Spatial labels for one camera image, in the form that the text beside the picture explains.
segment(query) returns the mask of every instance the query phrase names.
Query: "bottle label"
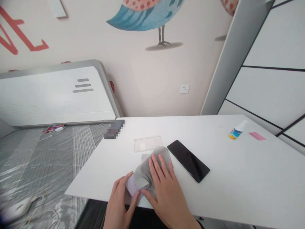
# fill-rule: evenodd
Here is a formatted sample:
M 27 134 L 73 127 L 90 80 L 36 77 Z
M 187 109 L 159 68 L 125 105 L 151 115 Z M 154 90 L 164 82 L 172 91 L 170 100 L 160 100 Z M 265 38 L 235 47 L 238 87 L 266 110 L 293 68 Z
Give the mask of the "bottle label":
M 242 131 L 238 131 L 235 128 L 231 131 L 231 133 L 229 134 L 229 138 L 235 140 L 236 138 L 239 137 L 239 135 L 242 133 Z

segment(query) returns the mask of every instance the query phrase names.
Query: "small spray bottle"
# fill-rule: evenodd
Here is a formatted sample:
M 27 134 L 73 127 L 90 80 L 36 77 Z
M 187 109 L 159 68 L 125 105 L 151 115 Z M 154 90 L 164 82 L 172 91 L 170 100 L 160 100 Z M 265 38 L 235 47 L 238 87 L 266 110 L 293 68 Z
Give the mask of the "small spray bottle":
M 242 121 L 238 126 L 236 126 L 231 133 L 229 134 L 229 138 L 232 140 L 236 140 L 239 135 L 245 130 L 245 126 L 248 123 L 247 120 Z

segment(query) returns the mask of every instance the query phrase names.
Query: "wall outlet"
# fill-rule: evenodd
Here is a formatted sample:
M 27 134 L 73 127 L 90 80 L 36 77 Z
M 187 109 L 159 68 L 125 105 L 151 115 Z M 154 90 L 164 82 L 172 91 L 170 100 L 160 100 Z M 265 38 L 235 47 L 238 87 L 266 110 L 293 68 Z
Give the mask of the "wall outlet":
M 187 94 L 189 89 L 190 89 L 190 84 L 181 84 L 179 93 Z

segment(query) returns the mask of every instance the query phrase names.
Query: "gray stripe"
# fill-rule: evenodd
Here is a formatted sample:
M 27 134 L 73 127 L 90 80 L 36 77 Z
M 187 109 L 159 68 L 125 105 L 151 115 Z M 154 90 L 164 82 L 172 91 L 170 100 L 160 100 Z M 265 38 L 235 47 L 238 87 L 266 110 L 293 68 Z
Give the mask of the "gray stripe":
M 89 79 L 85 78 L 85 79 L 80 79 L 80 80 L 77 80 L 78 82 L 85 82 L 85 81 L 89 81 Z
M 77 93 L 77 92 L 86 92 L 86 91 L 93 91 L 93 89 L 90 88 L 90 89 L 83 89 L 83 90 L 75 90 L 75 91 L 73 91 L 73 93 Z
M 75 87 L 89 87 L 91 86 L 91 84 L 79 84 L 79 85 L 75 85 Z

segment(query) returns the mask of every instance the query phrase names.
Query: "red letter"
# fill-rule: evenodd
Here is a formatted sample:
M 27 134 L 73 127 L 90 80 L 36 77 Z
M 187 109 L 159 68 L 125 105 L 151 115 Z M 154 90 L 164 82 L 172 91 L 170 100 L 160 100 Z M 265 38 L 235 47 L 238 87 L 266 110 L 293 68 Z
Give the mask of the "red letter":
M 40 50 L 44 50 L 44 49 L 48 49 L 49 46 L 44 42 L 44 40 L 42 41 L 42 45 L 39 46 L 34 46 L 29 39 L 24 35 L 24 33 L 20 30 L 20 28 L 18 27 L 18 25 L 20 24 L 24 24 L 24 21 L 21 19 L 18 20 L 13 20 L 8 13 L 0 6 L 0 14 L 3 16 L 3 18 L 7 21 L 7 23 L 12 27 L 12 29 L 15 31 L 15 33 L 20 37 L 20 39 L 25 43 L 25 45 L 30 49 L 30 51 L 40 51 Z
M 9 40 L 9 43 L 7 43 L 1 36 L 0 36 L 0 44 L 2 44 L 5 48 L 7 48 L 12 54 L 17 55 L 18 50 L 14 46 L 12 40 L 10 37 L 7 35 L 6 31 L 4 30 L 3 26 L 0 24 L 0 29 L 3 31 L 4 35 L 6 38 Z

